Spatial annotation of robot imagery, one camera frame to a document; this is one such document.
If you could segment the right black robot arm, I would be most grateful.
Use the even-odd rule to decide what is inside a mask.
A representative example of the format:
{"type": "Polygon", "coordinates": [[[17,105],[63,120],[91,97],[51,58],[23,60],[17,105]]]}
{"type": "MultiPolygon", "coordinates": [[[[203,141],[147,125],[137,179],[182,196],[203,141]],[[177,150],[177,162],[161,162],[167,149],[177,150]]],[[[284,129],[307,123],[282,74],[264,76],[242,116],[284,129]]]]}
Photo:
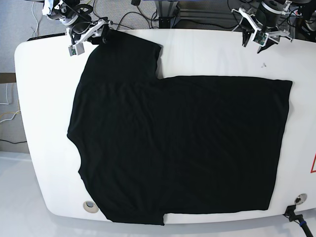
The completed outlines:
{"type": "Polygon", "coordinates": [[[44,0],[42,14],[50,20],[58,20],[70,37],[70,47],[85,41],[93,45],[106,43],[112,21],[108,17],[92,19],[94,7],[81,0],[44,0]]]}

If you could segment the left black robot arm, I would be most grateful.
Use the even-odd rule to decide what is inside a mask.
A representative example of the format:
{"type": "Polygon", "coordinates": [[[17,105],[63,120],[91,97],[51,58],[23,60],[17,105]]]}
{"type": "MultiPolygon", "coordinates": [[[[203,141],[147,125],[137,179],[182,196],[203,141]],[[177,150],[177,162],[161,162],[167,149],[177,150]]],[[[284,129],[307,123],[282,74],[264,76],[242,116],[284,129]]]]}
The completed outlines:
{"type": "Polygon", "coordinates": [[[250,1],[243,3],[249,9],[232,8],[231,13],[241,16],[237,28],[242,32],[242,46],[246,47],[250,41],[259,46],[258,53],[273,45],[278,45],[281,38],[293,40],[287,29],[281,29],[291,17],[298,17],[310,23],[314,21],[313,13],[316,11],[314,0],[260,0],[258,6],[250,1]]]}

